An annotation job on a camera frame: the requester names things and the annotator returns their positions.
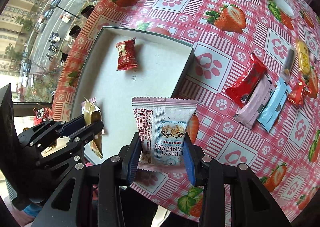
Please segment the street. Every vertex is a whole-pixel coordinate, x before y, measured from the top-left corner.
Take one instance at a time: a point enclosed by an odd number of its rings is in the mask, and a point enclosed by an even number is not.
[[[81,11],[81,8],[86,0],[62,0],[59,3],[59,6],[73,14],[77,14],[79,11]],[[70,26],[72,24],[72,21],[69,21],[68,23],[65,23],[60,19],[60,15],[64,13],[63,10],[59,8],[55,8],[52,16],[49,20],[47,20],[47,24],[43,30],[43,32],[40,32],[36,38],[36,41],[34,43],[33,49],[30,54],[30,60],[32,61],[29,77],[32,77],[34,73],[39,70],[39,67],[35,64],[38,64],[41,67],[49,67],[50,61],[49,58],[46,56],[53,55],[52,52],[48,51],[48,48],[50,46],[50,42],[48,42],[51,33],[57,32],[59,33],[59,37],[61,37],[61,42],[57,43],[59,46],[62,41],[64,40],[65,36],[67,35],[68,30],[70,29]]]

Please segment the street lamp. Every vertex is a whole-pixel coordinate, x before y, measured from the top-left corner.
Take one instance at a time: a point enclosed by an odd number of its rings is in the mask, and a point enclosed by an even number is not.
[[[67,10],[65,10],[65,9],[63,9],[63,8],[61,8],[60,6],[57,6],[57,5],[56,5],[55,7],[58,7],[59,9],[61,9],[61,10],[65,11],[65,12],[67,12],[67,13],[69,13],[69,14],[73,15],[74,17],[76,17],[76,18],[80,19],[80,17],[79,17],[79,16],[77,16],[77,15],[75,15],[75,14],[73,14],[73,13],[71,13],[71,12],[69,12],[69,11],[67,11]]]

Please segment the plaid pattern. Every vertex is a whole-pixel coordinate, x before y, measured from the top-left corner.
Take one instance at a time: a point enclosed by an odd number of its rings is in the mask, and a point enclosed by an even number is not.
[[[277,165],[286,163],[286,173],[280,185],[272,192],[273,197],[292,221],[298,214],[297,198],[307,194],[320,184],[320,161],[310,163],[308,152],[320,127],[320,109],[317,99],[306,98],[303,109],[286,102],[270,133],[259,123],[252,130],[233,120],[238,110],[225,89],[245,70],[250,52],[254,52],[268,67],[273,83],[278,80],[283,64],[281,54],[284,47],[295,45],[296,38],[309,46],[311,64],[319,71],[320,24],[316,15],[303,0],[291,0],[298,10],[310,15],[315,28],[308,27],[302,17],[292,21],[293,30],[281,24],[269,11],[269,0],[179,0],[169,7],[166,0],[140,0],[135,6],[121,8],[111,0],[101,0],[87,20],[67,58],[60,76],[53,103],[55,120],[70,119],[70,110],[77,86],[76,79],[70,85],[71,72],[78,71],[85,62],[92,43],[103,25],[137,28],[148,23],[148,30],[161,27],[174,38],[193,44],[195,55],[212,60],[210,69],[201,67],[210,74],[210,80],[196,73],[196,61],[182,84],[180,98],[198,100],[197,116],[200,126],[196,145],[207,155],[221,163],[236,165],[246,162],[258,177],[269,176]],[[223,5],[236,4],[246,16],[247,26],[242,34],[218,30],[206,22],[204,13],[218,11]],[[290,86],[294,86],[298,73],[298,62],[294,63]],[[178,199],[191,187],[186,173],[152,174],[152,181],[138,181],[132,187],[155,203],[183,217],[198,221],[178,208]],[[230,189],[226,185],[226,226],[230,226]]]

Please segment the pink snack packet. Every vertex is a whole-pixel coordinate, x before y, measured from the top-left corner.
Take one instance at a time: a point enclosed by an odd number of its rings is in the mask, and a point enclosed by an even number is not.
[[[274,85],[266,75],[257,84],[248,103],[234,115],[234,119],[251,129],[264,106],[275,90]]]
[[[138,168],[162,172],[166,171],[163,167],[177,166],[183,169],[184,135],[196,107],[196,100],[132,98],[132,108],[142,144]]]

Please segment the small red candy packet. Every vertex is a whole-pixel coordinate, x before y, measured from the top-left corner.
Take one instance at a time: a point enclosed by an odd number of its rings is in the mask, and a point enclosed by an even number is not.
[[[121,41],[116,44],[116,48],[119,52],[118,68],[117,70],[129,70],[138,66],[136,59],[134,58],[136,53],[134,50],[134,43],[136,38],[127,41]]]
[[[255,88],[256,84],[267,71],[267,67],[253,53],[250,55],[248,67],[242,75],[226,89],[226,94],[240,108],[243,108]]]
[[[297,81],[295,86],[292,88],[291,93],[288,95],[287,99],[289,102],[293,103],[297,107],[303,107],[303,100],[305,95],[312,94],[310,89],[307,87],[305,82]]]

